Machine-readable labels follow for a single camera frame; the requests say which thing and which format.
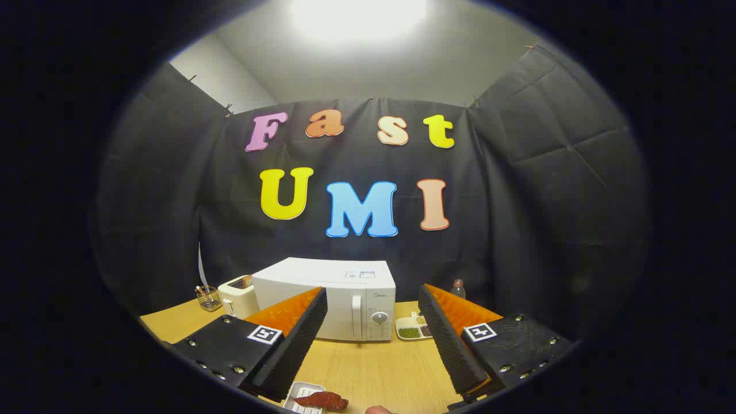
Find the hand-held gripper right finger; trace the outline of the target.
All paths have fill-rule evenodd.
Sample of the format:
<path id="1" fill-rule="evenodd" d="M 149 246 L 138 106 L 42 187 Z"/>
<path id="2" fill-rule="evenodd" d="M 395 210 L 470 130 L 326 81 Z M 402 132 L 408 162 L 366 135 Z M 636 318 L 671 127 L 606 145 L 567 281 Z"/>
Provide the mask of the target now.
<path id="1" fill-rule="evenodd" d="M 502 316 L 432 285 L 418 305 L 462 401 L 450 411 L 530 382 L 576 345 L 525 313 Z"/>

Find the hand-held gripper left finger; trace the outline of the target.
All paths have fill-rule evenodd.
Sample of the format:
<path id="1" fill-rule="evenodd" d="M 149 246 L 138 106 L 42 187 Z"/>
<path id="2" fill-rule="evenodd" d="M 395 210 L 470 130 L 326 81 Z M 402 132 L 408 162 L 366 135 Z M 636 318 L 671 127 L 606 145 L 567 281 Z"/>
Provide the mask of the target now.
<path id="1" fill-rule="evenodd" d="M 223 315 L 174 343 L 172 351 L 221 383 L 281 401 L 327 312 L 327 291 L 318 286 L 245 319 Z"/>

